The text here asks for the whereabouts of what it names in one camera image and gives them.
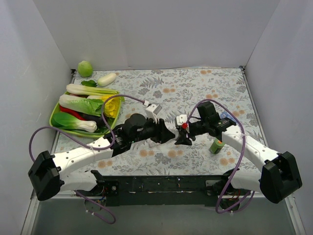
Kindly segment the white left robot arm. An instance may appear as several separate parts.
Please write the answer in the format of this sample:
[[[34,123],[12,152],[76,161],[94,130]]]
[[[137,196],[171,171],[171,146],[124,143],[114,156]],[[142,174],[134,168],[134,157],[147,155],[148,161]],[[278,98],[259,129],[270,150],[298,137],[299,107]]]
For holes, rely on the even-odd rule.
[[[112,134],[106,134],[86,147],[57,154],[50,154],[48,151],[40,153],[28,176],[40,201],[67,190],[89,191],[98,196],[104,190],[100,173],[75,173],[76,170],[120,155],[130,150],[135,142],[150,139],[156,143],[166,143],[177,137],[178,131],[167,127],[163,119],[154,121],[141,114],[134,114],[123,124],[116,126]]]

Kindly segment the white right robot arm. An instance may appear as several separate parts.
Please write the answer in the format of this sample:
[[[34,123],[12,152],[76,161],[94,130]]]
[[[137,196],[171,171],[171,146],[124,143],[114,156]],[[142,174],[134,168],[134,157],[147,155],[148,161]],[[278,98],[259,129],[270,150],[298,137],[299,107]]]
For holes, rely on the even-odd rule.
[[[230,170],[223,179],[211,186],[218,194],[234,194],[238,189],[262,193],[270,202],[279,203],[303,185],[295,156],[279,153],[244,133],[234,118],[221,118],[214,104],[205,101],[196,106],[199,117],[190,122],[190,116],[179,115],[175,125],[179,131],[176,144],[191,145],[198,135],[209,134],[240,152],[257,169],[257,173]]]

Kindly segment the white pill bottle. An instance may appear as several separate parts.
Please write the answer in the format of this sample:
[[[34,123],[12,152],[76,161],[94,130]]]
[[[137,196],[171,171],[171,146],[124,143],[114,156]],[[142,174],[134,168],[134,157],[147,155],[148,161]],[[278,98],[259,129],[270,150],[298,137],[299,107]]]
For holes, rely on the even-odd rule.
[[[171,130],[171,132],[174,134],[173,139],[176,140],[179,137],[179,131],[178,130]]]

